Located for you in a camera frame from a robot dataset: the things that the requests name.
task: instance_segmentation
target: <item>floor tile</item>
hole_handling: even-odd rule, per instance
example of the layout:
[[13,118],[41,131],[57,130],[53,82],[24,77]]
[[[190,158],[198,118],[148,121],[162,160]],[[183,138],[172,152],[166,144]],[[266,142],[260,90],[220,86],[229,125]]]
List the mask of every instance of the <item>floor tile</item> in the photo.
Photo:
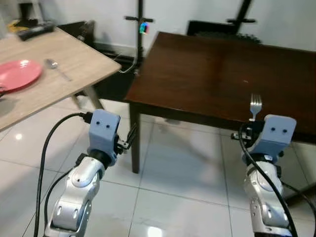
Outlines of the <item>floor tile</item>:
[[[250,211],[230,208],[233,237],[253,237]],[[294,219],[295,228],[299,237],[312,237],[314,222]]]
[[316,183],[316,145],[307,143],[293,143],[298,160],[309,184]]
[[[309,197],[309,199],[313,203],[316,203],[316,197]],[[305,221],[314,221],[313,212],[310,206],[304,200],[296,205],[290,206],[290,212],[293,218]]]
[[105,110],[116,115],[120,115],[121,118],[129,119],[129,104],[113,101],[113,100],[101,100],[105,106]]
[[237,132],[237,131],[220,128],[220,134],[223,135],[223,136],[229,136],[230,137],[233,132]]
[[0,132],[0,141],[8,134],[8,132],[12,129],[12,127],[7,128],[6,130]]
[[201,124],[196,124],[196,123],[191,123],[191,122],[184,122],[184,121],[179,121],[179,120],[173,120],[173,119],[165,119],[162,117],[155,117],[155,116],[149,116],[149,118],[152,119],[154,123],[161,124],[161,125],[166,125],[166,126],[173,126],[173,127],[178,127],[178,128],[186,128],[186,129],[191,129],[191,130],[196,130],[196,131],[201,131],[201,132],[211,132],[211,133],[220,133],[220,129],[217,127],[211,127],[211,126],[206,126],[206,125],[201,125]]
[[227,204],[220,135],[155,124],[141,187]]
[[143,121],[143,122],[155,122],[155,116],[151,116],[151,115],[144,115],[144,114],[141,114],[140,115],[140,121]]
[[140,190],[129,237],[231,237],[228,207]]
[[[140,168],[143,169],[143,164],[145,160],[145,154],[147,151],[148,143],[150,140],[150,134],[152,132],[152,123],[142,122],[141,123],[141,162]],[[121,139],[126,139],[127,134],[129,132],[129,120],[125,118],[121,118],[120,124],[118,127],[118,134]],[[77,160],[78,156],[81,153],[86,153],[86,149],[89,146],[89,126],[85,126],[82,131],[79,139],[74,145],[72,151],[67,157],[65,163],[63,164],[61,171],[66,172],[69,170]],[[134,174],[132,172],[132,164],[131,164],[131,150],[127,152],[127,154],[122,154],[118,156],[118,160],[113,167],[109,167],[106,170],[106,174],[103,177],[103,180],[130,185],[134,187],[139,187],[140,183],[140,174]]]
[[248,197],[243,189],[246,164],[241,160],[240,144],[228,136],[221,136],[221,139],[229,205],[249,209]]
[[[15,125],[0,142],[2,160],[39,167],[45,139],[61,118],[74,111],[49,107]],[[58,171],[83,128],[84,121],[71,118],[55,131],[46,152],[45,167]]]
[[[297,189],[302,189],[308,186],[308,182],[292,147],[284,149],[284,156],[280,157],[276,164],[282,168],[282,181]],[[285,197],[293,193],[293,191],[284,188]]]
[[[241,160],[239,141],[222,136],[222,144],[229,205],[249,209],[248,197],[243,189],[246,165]],[[293,148],[285,148],[284,153],[284,157],[280,158],[277,163],[282,168],[282,180],[298,189],[306,187],[308,184]],[[292,193],[291,190],[284,188],[284,196]]]
[[[0,236],[20,237],[35,213],[39,169],[0,161]],[[42,196],[56,172],[45,171]]]
[[68,110],[77,110],[77,111],[94,111],[95,108],[93,104],[91,103],[89,97],[79,95],[77,96],[77,100],[80,104],[80,108],[77,107],[77,105],[73,102],[71,97],[67,97],[66,99],[63,99],[60,102],[57,102],[56,104],[52,105],[53,107],[56,108],[62,108],[62,109],[68,109]]
[[312,150],[316,152],[316,144],[312,143],[293,142],[293,147],[298,150]]
[[[55,187],[48,205],[48,218],[54,205],[62,195],[65,179]],[[92,212],[86,229],[86,237],[112,236],[127,237],[136,202],[137,189],[101,181],[100,190],[92,201]],[[39,236],[43,235],[43,212],[40,222]],[[24,237],[32,237],[34,219],[28,227]]]

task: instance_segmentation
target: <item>pink plate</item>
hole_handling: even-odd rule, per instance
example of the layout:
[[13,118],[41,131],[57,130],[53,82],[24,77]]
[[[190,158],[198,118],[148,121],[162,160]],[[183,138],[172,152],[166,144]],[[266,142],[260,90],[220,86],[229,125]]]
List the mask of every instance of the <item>pink plate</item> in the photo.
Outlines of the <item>pink plate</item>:
[[42,66],[31,60],[18,60],[0,64],[0,91],[22,89],[39,78]]

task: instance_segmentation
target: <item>table leg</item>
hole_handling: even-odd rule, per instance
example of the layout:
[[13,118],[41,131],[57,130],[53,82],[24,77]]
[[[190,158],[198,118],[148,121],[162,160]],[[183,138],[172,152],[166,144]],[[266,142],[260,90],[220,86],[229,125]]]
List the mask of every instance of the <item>table leg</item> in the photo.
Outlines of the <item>table leg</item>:
[[133,173],[139,173],[139,150],[140,150],[140,114],[137,107],[132,103],[129,104],[130,127],[134,124],[136,127],[136,136],[132,144],[132,170]]
[[81,109],[80,103],[78,98],[75,95],[71,96],[71,99],[73,100],[73,102],[75,103],[75,105],[77,105],[78,109]]
[[83,89],[84,93],[90,98],[93,106],[96,109],[102,109],[105,110],[103,105],[101,104],[97,94],[95,93],[95,90],[93,89],[92,86],[87,86],[85,89]]

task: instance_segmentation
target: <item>tabletop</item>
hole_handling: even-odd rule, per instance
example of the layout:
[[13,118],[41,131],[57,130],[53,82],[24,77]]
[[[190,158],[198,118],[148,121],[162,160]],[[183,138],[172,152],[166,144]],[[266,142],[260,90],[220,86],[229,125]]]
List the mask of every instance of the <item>tabletop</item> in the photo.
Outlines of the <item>tabletop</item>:
[[[72,81],[46,69],[47,58],[58,62],[58,69]],[[120,69],[120,64],[59,28],[24,42],[17,36],[0,40],[0,64],[13,60],[34,60],[42,64],[43,73],[32,85],[0,98],[0,131]]]
[[159,33],[126,99],[229,123],[251,118],[251,93],[260,94],[263,108],[258,119],[267,114],[293,117],[295,137],[316,142],[315,55]]

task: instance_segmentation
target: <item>fork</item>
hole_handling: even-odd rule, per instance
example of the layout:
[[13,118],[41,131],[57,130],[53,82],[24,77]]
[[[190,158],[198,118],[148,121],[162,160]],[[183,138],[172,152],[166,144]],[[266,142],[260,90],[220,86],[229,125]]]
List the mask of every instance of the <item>fork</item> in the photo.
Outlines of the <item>fork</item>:
[[252,112],[252,118],[250,121],[256,120],[256,115],[261,111],[262,101],[261,96],[256,94],[251,94],[250,111]]

